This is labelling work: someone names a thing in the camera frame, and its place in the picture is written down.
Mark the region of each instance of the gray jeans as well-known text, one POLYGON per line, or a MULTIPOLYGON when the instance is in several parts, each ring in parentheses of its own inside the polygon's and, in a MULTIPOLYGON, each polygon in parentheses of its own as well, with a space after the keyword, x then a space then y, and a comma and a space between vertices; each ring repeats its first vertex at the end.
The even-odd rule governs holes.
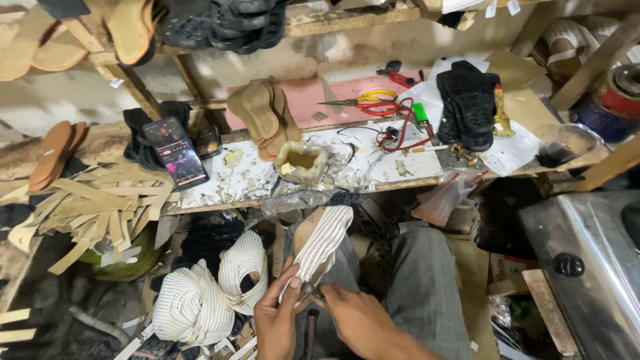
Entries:
MULTIPOLYGON (((285 241, 285 258, 293 253, 293 231, 285 241)), ((416 228, 396 238, 392 244, 394 278, 382 302, 394 323, 449 360, 471 360, 469 338, 462 320, 460 295, 455 280, 454 258, 445 236, 435 229, 416 228)), ((359 260, 349 236, 335 253, 335 264, 321 282, 339 284, 358 291, 356 275, 359 260)), ((322 357, 354 358, 338 339, 331 316, 315 304, 307 309, 320 310, 316 327, 314 359, 322 357)), ((303 354, 306 311, 296 317, 296 352, 303 354)))

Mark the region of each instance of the hand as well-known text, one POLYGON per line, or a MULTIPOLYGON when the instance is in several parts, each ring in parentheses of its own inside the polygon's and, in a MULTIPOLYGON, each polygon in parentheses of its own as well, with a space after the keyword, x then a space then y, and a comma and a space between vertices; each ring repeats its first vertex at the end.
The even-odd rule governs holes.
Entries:
POLYGON ((443 359, 396 327, 372 295, 336 284, 322 284, 320 291, 338 337, 362 359, 443 359))
MULTIPOLYGON (((302 281, 294 277, 300 266, 292 264, 293 257, 289 256, 280 277, 271 284, 253 309, 260 360, 290 360, 296 350, 296 313, 293 307, 300 295, 302 281), (278 297, 289 279, 289 286, 278 306, 278 297)), ((304 308, 302 304, 298 306, 298 309, 304 308)))

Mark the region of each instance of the yellow scissors handle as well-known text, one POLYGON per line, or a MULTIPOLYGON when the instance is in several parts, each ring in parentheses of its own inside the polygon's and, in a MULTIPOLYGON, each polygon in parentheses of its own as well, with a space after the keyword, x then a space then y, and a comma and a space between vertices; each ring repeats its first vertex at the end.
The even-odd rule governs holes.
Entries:
POLYGON ((357 101, 387 101, 387 102, 389 102, 389 101, 395 101, 397 97, 398 97, 398 95, 395 92, 391 91, 391 90, 371 90, 371 91, 368 91, 368 92, 362 94, 362 96, 357 98, 356 100, 357 101), (377 94, 389 95, 389 96, 393 97, 393 100, 390 100, 390 99, 379 99, 377 97, 371 96, 371 95, 377 95, 377 94))

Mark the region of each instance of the plastic cup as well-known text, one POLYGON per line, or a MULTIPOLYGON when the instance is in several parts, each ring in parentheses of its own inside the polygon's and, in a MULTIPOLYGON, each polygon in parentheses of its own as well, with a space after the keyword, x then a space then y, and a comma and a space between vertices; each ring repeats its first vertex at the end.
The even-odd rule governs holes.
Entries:
POLYGON ((538 161, 544 167, 555 168, 602 144, 602 138, 585 125, 561 124, 556 128, 555 138, 540 149, 538 161))

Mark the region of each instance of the phone screen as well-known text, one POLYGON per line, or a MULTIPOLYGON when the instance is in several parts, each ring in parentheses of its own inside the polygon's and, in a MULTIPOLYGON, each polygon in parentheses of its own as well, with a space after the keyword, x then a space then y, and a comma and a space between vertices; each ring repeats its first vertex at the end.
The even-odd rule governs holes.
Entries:
POLYGON ((192 188, 209 180, 191 140, 175 117, 146 124, 143 130, 178 189, 192 188))

